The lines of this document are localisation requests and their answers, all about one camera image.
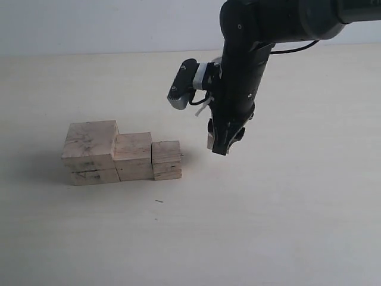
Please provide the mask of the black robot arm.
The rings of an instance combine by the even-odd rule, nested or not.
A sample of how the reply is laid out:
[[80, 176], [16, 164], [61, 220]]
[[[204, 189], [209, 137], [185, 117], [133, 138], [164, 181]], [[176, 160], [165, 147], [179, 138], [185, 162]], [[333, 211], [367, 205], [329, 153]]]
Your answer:
[[377, 20], [380, 1], [226, 1], [220, 10], [224, 47], [210, 102], [212, 152], [226, 155], [242, 139], [275, 44], [328, 40], [348, 24]]

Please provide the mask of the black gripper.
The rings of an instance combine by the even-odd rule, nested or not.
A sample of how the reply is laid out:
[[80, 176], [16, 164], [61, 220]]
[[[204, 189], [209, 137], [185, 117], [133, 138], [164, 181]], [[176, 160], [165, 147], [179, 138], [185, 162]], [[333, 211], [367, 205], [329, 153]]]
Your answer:
[[243, 138], [274, 46], [273, 42], [224, 41], [208, 122], [208, 133], [214, 137], [213, 153], [226, 156], [230, 147]]

